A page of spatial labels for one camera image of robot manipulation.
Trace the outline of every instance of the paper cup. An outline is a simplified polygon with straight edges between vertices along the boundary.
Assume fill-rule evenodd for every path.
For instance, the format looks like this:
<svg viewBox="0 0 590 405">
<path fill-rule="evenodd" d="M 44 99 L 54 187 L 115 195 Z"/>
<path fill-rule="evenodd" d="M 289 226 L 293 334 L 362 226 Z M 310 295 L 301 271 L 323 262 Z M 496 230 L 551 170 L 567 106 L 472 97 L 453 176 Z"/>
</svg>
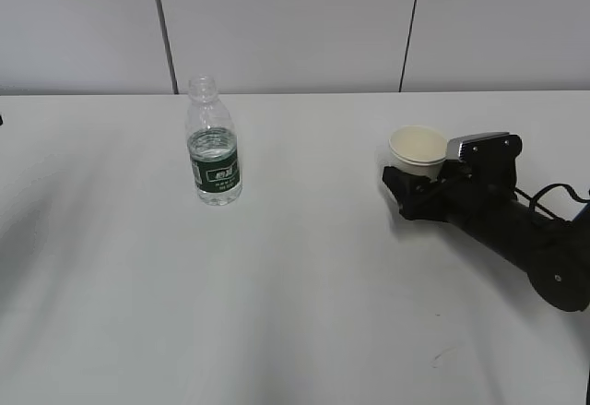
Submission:
<svg viewBox="0 0 590 405">
<path fill-rule="evenodd" d="M 409 125 L 389 138 L 392 165 L 402 172 L 435 180 L 446 157 L 446 138 L 427 126 Z"/>
</svg>

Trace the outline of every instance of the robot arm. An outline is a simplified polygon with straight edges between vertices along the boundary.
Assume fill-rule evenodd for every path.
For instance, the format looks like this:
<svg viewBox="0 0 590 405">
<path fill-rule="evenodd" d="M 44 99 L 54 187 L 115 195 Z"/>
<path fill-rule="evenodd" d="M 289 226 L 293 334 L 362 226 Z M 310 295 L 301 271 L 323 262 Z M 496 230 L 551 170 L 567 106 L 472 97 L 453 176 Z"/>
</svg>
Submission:
<svg viewBox="0 0 590 405">
<path fill-rule="evenodd" d="M 556 186 L 534 197 L 516 188 L 519 136 L 485 133 L 449 141 L 436 181 L 385 167 L 383 182 L 407 220 L 448 222 L 524 271 L 548 303 L 564 311 L 590 304 L 590 206 L 564 220 L 538 204 Z M 529 200 L 518 202 L 517 194 Z"/>
</svg>

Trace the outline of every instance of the table surface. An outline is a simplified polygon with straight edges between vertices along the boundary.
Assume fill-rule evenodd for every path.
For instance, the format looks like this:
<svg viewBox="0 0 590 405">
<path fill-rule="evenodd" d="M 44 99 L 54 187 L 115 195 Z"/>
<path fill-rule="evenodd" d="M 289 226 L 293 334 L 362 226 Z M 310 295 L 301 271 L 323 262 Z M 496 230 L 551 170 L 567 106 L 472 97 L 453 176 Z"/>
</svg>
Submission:
<svg viewBox="0 0 590 405">
<path fill-rule="evenodd" d="M 185 97 L 0 98 L 0 403 L 584 403 L 588 314 L 379 177 L 401 125 L 507 130 L 521 188 L 585 193 L 590 92 L 223 101 L 243 191 L 211 208 Z"/>
</svg>

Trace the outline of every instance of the plastic bottle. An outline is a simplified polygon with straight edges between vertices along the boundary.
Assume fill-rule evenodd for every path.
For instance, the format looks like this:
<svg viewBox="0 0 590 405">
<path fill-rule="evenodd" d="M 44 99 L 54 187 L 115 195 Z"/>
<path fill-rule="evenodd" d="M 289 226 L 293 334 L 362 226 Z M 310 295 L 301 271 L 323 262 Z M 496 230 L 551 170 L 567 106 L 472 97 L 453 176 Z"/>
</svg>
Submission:
<svg viewBox="0 0 590 405">
<path fill-rule="evenodd" d="M 191 79 L 188 95 L 186 145 L 196 192 L 208 205 L 229 204 L 242 192 L 238 140 L 230 112 L 219 100 L 210 76 Z"/>
</svg>

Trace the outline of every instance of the white wall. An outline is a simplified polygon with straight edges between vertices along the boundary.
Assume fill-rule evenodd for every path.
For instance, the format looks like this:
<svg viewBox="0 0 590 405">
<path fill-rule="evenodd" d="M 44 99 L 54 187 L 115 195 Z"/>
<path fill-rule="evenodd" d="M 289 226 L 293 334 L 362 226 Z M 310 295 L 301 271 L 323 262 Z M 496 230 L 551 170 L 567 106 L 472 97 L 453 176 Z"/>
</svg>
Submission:
<svg viewBox="0 0 590 405">
<path fill-rule="evenodd" d="M 181 91 L 395 91 L 414 0 L 162 0 Z M 404 91 L 590 89 L 590 0 L 418 0 Z M 155 0 L 0 0 L 0 94 L 171 93 Z"/>
<path fill-rule="evenodd" d="M 0 94 L 171 93 L 154 0 L 0 0 Z"/>
<path fill-rule="evenodd" d="M 413 0 L 162 0 L 181 89 L 397 91 Z"/>
<path fill-rule="evenodd" d="M 590 89 L 590 0 L 418 0 L 403 90 Z"/>
</svg>

